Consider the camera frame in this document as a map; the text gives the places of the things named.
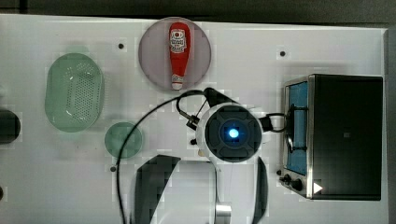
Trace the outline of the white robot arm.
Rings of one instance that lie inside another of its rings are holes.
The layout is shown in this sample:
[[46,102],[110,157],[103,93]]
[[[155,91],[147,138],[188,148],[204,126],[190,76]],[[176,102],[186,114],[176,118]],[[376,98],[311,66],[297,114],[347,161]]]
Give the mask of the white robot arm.
[[157,155],[136,172],[128,224],[258,224],[267,206],[259,120],[237,104],[207,110],[194,138],[202,161]]

